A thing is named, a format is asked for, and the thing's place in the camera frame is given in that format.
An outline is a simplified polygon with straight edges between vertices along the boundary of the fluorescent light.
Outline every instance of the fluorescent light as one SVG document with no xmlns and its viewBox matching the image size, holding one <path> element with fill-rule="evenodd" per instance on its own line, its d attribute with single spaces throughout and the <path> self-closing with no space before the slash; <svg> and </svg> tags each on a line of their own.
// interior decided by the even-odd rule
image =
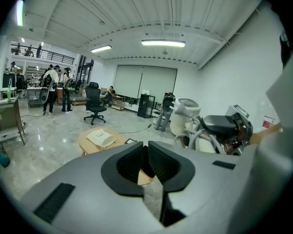
<svg viewBox="0 0 293 234">
<path fill-rule="evenodd" d="M 23 5 L 24 2 L 22 0 L 16 2 L 16 20 L 18 26 L 23 26 Z"/>
<path fill-rule="evenodd" d="M 102 50 L 106 50 L 106 49 L 111 49 L 112 47 L 110 45 L 107 45 L 107 46 L 104 46 L 104 47 L 101 47 L 101 48 L 97 48 L 97 49 L 93 49 L 91 50 L 92 53 L 96 53 L 96 52 L 99 52 L 99 51 L 102 51 Z"/>
<path fill-rule="evenodd" d="M 171 41 L 171 40 L 142 40 L 142 45 L 158 45 L 158 46 L 173 46 L 173 47 L 184 47 L 186 43 L 184 41 Z"/>
</svg>

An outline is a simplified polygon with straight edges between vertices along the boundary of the glossy floor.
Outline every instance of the glossy floor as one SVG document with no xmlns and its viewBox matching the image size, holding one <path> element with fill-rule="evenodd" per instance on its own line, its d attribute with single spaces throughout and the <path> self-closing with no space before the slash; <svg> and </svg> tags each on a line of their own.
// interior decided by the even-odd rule
<svg viewBox="0 0 293 234">
<path fill-rule="evenodd" d="M 20 200 L 21 197 L 36 183 L 71 161 L 80 157 L 82 151 L 78 145 L 81 132 L 94 127 L 106 127 L 118 133 L 135 132 L 148 127 L 152 119 L 138 117 L 136 113 L 127 110 L 118 111 L 108 108 L 102 114 L 106 123 L 91 119 L 84 106 L 76 107 L 76 112 L 61 112 L 61 106 L 55 106 L 54 114 L 42 115 L 42 108 L 28 110 L 27 100 L 20 101 L 22 121 L 26 122 L 25 145 L 19 136 L 5 141 L 4 148 L 11 163 L 7 168 L 0 166 L 0 180 L 10 194 Z M 132 134 L 124 134 L 128 138 L 143 141 L 149 140 L 173 143 L 173 135 L 167 126 L 165 132 L 156 131 L 153 126 Z M 156 179 L 144 186 L 145 203 L 154 215 L 159 218 L 162 185 Z"/>
</svg>

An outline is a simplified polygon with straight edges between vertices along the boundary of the round wooden table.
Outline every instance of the round wooden table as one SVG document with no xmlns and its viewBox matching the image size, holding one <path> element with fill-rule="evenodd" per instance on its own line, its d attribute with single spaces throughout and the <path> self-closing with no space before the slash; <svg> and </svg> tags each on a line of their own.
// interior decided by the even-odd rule
<svg viewBox="0 0 293 234">
<path fill-rule="evenodd" d="M 87 139 L 88 134 L 90 134 L 93 131 L 99 130 L 99 129 L 103 129 L 105 132 L 107 132 L 111 135 L 114 135 L 116 137 L 115 142 L 113 144 L 111 144 L 110 146 L 106 147 L 103 150 L 103 152 L 106 152 L 110 148 L 113 148 L 116 146 L 125 145 L 125 142 L 128 139 L 125 136 L 123 136 L 119 133 L 116 133 L 115 131 L 108 129 L 108 128 L 98 127 L 98 128 L 89 129 L 87 131 L 82 132 L 78 137 L 78 144 L 83 151 L 83 155 L 101 152 L 101 147 L 96 146 L 89 139 Z M 142 170 L 140 170 L 139 178 L 138 178 L 138 185 L 146 185 L 146 184 L 149 184 L 150 182 L 152 182 L 153 180 L 154 180 L 154 178 L 149 177 Z"/>
</svg>

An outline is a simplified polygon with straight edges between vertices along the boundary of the backpack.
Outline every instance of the backpack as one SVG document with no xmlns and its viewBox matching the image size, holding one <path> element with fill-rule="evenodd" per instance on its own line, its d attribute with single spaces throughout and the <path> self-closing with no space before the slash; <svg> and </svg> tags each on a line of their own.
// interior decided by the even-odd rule
<svg viewBox="0 0 293 234">
<path fill-rule="evenodd" d="M 75 88 L 76 88 L 76 81 L 73 78 L 69 79 L 65 85 L 65 89 L 68 92 L 74 92 Z"/>
<path fill-rule="evenodd" d="M 42 87 L 49 88 L 50 85 L 51 85 L 51 83 L 52 83 L 52 78 L 51 78 L 51 76 L 50 76 L 50 74 L 49 74 L 49 75 L 47 75 L 47 76 L 43 79 L 43 81 L 42 81 Z"/>
</svg>

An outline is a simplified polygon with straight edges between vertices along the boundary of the green bottle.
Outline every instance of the green bottle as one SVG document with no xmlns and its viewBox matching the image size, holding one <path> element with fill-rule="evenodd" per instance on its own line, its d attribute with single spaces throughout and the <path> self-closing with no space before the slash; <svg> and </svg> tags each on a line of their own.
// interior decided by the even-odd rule
<svg viewBox="0 0 293 234">
<path fill-rule="evenodd" d="M 10 82 L 8 85 L 8 102 L 11 102 L 11 83 L 12 83 L 12 79 L 10 79 Z"/>
</svg>

